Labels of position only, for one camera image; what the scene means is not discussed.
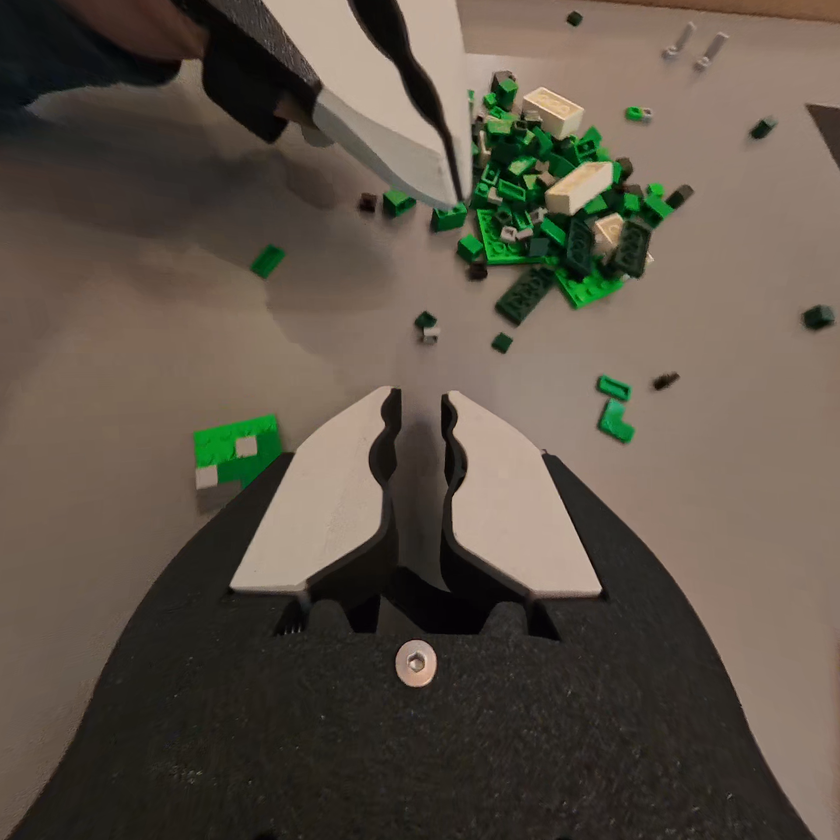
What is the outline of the pile of lego bricks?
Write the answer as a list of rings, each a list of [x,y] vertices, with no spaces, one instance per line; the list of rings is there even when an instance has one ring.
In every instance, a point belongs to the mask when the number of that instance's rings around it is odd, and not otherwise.
[[[694,189],[632,183],[631,160],[612,156],[596,126],[581,131],[582,106],[546,87],[520,93],[509,70],[494,73],[480,101],[470,91],[469,103],[474,188],[453,215],[458,228],[473,214],[476,232],[457,254],[473,281],[524,267],[497,313],[519,326],[553,288],[581,310],[641,280],[654,231]]]

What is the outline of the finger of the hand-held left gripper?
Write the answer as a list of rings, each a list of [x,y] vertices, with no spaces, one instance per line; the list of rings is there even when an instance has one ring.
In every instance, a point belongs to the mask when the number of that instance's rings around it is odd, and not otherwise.
[[[367,33],[384,66],[375,119],[393,134],[385,161],[424,201],[463,201],[471,185],[466,53],[455,2],[367,3]]]
[[[375,119],[376,107],[384,100],[374,71],[384,66],[384,59],[368,36],[368,2],[265,4],[321,80],[311,113],[315,126],[389,185],[415,197],[384,160],[394,137]],[[415,198],[440,209],[460,203]]]

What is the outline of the person's left forearm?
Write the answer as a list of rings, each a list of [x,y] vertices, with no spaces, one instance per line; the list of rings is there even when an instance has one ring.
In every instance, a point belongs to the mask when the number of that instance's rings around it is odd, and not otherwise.
[[[119,84],[159,87],[181,65],[123,49],[57,2],[2,1],[2,131],[27,121],[28,106],[51,93]]]

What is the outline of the green L-shaped lego piece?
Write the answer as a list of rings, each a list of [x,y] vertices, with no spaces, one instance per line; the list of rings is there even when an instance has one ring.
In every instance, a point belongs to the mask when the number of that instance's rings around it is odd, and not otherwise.
[[[626,409],[627,405],[624,402],[609,397],[597,425],[600,432],[623,445],[631,443],[636,432],[635,426],[625,419]]]

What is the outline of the large white lego brick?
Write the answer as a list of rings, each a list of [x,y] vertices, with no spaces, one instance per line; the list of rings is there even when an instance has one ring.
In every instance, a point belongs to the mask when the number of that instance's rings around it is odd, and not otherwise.
[[[538,87],[522,97],[522,110],[536,112],[540,128],[557,140],[578,133],[585,110],[572,100],[546,88]]]
[[[585,204],[610,188],[613,176],[612,161],[582,163],[546,191],[544,205],[550,214],[573,216]]]
[[[648,262],[654,229],[640,217],[625,219],[614,213],[593,223],[596,261],[604,270],[621,270],[640,277]]]

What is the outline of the person's left hand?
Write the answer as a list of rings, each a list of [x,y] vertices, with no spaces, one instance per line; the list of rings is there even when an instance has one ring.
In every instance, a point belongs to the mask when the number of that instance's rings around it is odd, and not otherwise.
[[[137,56],[199,60],[208,35],[169,1],[66,2],[90,28]]]

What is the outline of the green and grey lego assembly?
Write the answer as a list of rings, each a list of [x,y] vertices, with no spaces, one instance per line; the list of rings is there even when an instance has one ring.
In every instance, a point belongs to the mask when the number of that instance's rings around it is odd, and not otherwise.
[[[196,431],[196,505],[214,512],[234,499],[283,452],[275,415]]]

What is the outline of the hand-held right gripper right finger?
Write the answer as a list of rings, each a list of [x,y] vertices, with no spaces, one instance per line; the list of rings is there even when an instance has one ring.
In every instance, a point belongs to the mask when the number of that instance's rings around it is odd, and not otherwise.
[[[441,400],[440,571],[474,600],[596,598],[602,583],[542,451],[458,391]]]

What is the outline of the long dark green lego plate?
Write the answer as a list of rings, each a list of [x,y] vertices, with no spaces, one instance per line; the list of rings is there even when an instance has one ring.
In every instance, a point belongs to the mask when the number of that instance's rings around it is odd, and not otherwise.
[[[495,311],[518,327],[556,285],[551,266],[530,266],[497,300]]]

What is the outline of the dark flat object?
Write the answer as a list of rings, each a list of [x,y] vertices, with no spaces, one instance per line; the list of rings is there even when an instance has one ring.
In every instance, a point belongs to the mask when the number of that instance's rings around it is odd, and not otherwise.
[[[807,103],[805,108],[812,117],[815,127],[821,135],[833,162],[839,168],[839,106]]]

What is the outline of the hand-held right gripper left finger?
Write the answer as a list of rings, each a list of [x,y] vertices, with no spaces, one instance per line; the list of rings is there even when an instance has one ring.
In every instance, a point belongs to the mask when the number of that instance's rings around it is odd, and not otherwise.
[[[403,394],[382,386],[308,437],[259,522],[229,588],[345,612],[381,595],[399,536],[391,479]]]

